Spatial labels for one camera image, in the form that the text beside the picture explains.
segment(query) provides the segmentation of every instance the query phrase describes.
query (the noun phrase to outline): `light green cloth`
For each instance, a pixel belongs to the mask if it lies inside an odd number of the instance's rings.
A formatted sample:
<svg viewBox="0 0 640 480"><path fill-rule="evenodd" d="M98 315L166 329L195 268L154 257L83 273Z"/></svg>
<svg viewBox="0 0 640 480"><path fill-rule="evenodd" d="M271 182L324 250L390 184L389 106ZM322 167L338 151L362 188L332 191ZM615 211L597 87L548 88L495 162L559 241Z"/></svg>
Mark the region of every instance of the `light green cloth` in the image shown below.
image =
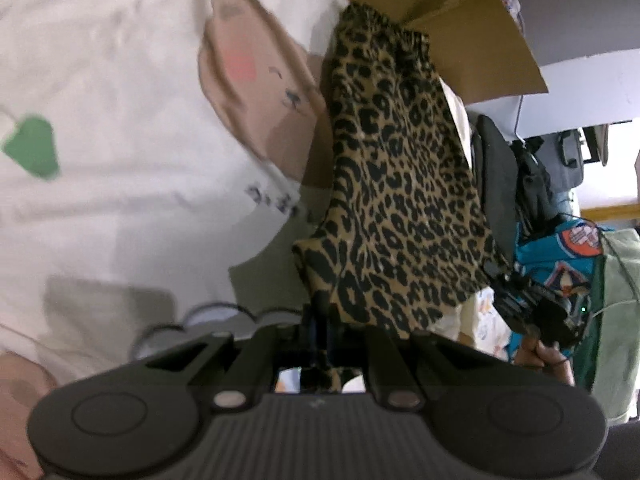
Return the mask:
<svg viewBox="0 0 640 480"><path fill-rule="evenodd" d="M601 314L600 347L591 393L609 424L615 425L628 421L640 362L640 306L621 268L622 261L638 288L640 238L633 229L604 233L603 237L605 310Z"/></svg>

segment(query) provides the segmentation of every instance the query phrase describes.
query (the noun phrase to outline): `white wall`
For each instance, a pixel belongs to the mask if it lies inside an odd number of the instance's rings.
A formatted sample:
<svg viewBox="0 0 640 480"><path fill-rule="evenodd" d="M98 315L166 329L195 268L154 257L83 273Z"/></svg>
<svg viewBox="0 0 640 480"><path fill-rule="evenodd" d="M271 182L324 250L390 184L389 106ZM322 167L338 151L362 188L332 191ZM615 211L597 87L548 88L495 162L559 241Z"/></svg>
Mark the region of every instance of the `white wall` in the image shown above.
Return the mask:
<svg viewBox="0 0 640 480"><path fill-rule="evenodd" d="M526 96L518 135L640 116L640 0L520 0L549 94ZM519 97L468 107L513 138Z"/></svg>
<svg viewBox="0 0 640 480"><path fill-rule="evenodd" d="M586 164L577 187L580 209L638 202L636 158L640 152L640 120L609 128L609 163Z"/></svg>

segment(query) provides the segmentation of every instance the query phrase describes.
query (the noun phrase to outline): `green fabric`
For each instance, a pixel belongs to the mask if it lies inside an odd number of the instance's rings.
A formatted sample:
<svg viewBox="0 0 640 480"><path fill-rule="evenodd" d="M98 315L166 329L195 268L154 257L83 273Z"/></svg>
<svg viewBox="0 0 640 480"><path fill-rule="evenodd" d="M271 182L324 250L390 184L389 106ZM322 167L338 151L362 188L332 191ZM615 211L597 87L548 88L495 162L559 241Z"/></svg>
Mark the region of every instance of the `green fabric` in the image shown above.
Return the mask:
<svg viewBox="0 0 640 480"><path fill-rule="evenodd" d="M53 128L41 117L28 116L21 120L14 134L2 146L2 151L39 178L53 178L60 170Z"/></svg>
<svg viewBox="0 0 640 480"><path fill-rule="evenodd" d="M593 263L593 277L591 278L591 306L590 312L594 314L602 309L604 302L604 257L596 257ZM602 316L591 319L587 333L574 352L574 378L575 384L588 392L593 387L596 375L596 361L598 348L600 347L600 329Z"/></svg>
<svg viewBox="0 0 640 480"><path fill-rule="evenodd" d="M602 406L609 424L614 425L628 420L640 363L640 306L621 267L622 263L637 288L640 238L633 229L602 236L605 239L604 311L591 393Z"/></svg>

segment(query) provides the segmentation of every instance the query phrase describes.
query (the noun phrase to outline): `suitcase handle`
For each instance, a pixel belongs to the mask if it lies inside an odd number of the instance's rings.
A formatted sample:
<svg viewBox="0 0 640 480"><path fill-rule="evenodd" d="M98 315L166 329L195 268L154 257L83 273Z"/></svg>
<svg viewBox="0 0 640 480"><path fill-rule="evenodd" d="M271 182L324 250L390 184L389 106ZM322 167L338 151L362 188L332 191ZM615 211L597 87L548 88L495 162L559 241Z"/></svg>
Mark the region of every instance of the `suitcase handle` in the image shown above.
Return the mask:
<svg viewBox="0 0 640 480"><path fill-rule="evenodd" d="M575 160L574 158L567 158L566 151L564 150L565 140L567 140L573 134L574 134L573 131L560 133L560 135L558 136L558 152L560 154L560 161L562 162L562 164L567 168L571 168L572 170L575 170L575 168L578 167L578 161Z"/></svg>

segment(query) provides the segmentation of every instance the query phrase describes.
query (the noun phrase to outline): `dark green cloth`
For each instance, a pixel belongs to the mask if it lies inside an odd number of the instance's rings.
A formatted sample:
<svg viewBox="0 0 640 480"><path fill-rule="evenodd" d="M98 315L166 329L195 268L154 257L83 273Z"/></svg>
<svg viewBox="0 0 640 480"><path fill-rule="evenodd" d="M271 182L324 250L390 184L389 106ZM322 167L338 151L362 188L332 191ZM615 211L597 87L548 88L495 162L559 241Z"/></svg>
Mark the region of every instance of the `dark green cloth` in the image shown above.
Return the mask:
<svg viewBox="0 0 640 480"><path fill-rule="evenodd" d="M593 263L591 278L590 312L595 314L602 309L604 303L604 257L598 256ZM589 329L574 352L574 377L576 386L591 391L596 375L596 360L600 346L600 329L602 316L591 319Z"/></svg>

